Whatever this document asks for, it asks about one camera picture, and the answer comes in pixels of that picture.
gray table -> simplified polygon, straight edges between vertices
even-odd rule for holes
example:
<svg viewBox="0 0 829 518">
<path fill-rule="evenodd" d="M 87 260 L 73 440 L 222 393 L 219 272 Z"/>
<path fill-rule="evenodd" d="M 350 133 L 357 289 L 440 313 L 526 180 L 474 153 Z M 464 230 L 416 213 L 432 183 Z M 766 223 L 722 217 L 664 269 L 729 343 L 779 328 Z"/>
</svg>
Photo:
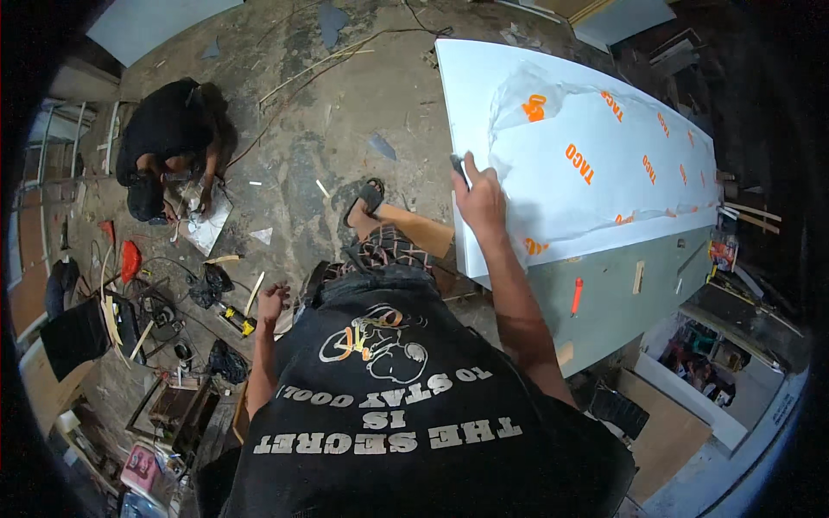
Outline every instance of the gray table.
<svg viewBox="0 0 829 518">
<path fill-rule="evenodd" d="M 676 271 L 713 226 L 530 268 L 533 292 L 553 332 L 561 372 L 569 377 L 616 351 L 676 311 L 705 284 L 711 271 L 707 245 L 677 277 Z M 677 241 L 684 239 L 685 248 Z M 641 292 L 633 294 L 636 263 L 645 261 Z M 575 280 L 581 277 L 579 311 L 570 317 Z M 676 286 L 682 278 L 679 293 Z"/>
</svg>

foot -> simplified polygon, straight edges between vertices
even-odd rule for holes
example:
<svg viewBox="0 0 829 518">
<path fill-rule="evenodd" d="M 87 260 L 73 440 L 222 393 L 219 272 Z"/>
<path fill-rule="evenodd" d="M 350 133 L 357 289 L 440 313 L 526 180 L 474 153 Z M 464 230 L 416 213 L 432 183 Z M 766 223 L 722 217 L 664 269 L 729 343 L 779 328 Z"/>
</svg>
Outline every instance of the foot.
<svg viewBox="0 0 829 518">
<path fill-rule="evenodd" d="M 380 186 L 374 180 L 368 182 L 370 186 L 373 186 L 377 192 L 380 192 Z M 350 227 L 356 227 L 359 225 L 360 221 L 366 216 L 369 216 L 368 212 L 368 204 L 362 198 L 357 198 L 357 202 L 351 208 L 351 212 L 348 213 L 348 225 Z"/>
</svg>

plaid shorts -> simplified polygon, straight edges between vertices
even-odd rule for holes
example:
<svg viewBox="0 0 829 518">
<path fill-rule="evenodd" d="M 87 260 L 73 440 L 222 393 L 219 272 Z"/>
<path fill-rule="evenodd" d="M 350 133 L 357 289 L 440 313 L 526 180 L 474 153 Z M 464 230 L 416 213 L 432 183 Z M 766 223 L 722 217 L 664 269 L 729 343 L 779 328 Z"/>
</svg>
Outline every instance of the plaid shorts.
<svg viewBox="0 0 829 518">
<path fill-rule="evenodd" d="M 418 248 L 394 225 L 383 224 L 374 229 L 364 240 L 357 237 L 351 245 L 343 247 L 348 256 L 345 263 L 333 263 L 323 275 L 323 282 L 342 277 L 351 272 L 367 272 L 391 264 L 411 266 L 432 273 L 434 257 Z"/>
</svg>

red plastic bag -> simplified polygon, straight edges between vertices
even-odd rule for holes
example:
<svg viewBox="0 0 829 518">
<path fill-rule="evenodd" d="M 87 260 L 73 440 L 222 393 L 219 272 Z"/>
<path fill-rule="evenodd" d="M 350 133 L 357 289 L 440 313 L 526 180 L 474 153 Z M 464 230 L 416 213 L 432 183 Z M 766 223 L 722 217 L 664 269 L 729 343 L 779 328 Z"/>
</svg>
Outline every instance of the red plastic bag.
<svg viewBox="0 0 829 518">
<path fill-rule="evenodd" d="M 124 259 L 121 261 L 121 282 L 128 283 L 141 268 L 141 252 L 132 241 L 124 241 Z"/>
</svg>

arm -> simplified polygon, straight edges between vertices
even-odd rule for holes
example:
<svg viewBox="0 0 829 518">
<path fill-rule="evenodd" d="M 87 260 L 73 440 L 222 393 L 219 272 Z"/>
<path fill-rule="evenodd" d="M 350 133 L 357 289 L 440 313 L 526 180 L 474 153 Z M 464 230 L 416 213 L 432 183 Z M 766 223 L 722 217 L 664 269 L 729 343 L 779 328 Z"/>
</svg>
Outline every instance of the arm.
<svg viewBox="0 0 829 518">
<path fill-rule="evenodd" d="M 463 178 L 453 172 L 455 201 L 487 262 L 498 335 L 504 351 L 542 392 L 575 407 L 561 375 L 550 330 L 512 251 L 507 235 L 507 203 L 495 170 L 478 172 L 470 152 L 463 161 L 472 188 L 468 189 Z"/>
<path fill-rule="evenodd" d="M 271 285 L 259 294 L 259 319 L 256 322 L 253 366 L 248 377 L 248 418 L 274 397 L 279 380 L 274 372 L 274 328 L 291 288 L 284 283 Z"/>
<path fill-rule="evenodd" d="M 216 126 L 216 120 L 212 114 L 206 114 L 206 122 L 213 131 L 213 140 L 205 151 L 205 186 L 201 190 L 201 199 L 199 201 L 199 208 L 205 214 L 209 213 L 211 209 L 213 178 L 216 177 L 216 169 L 219 167 L 219 154 L 221 150 L 221 136 L 219 135 L 219 128 Z"/>
</svg>

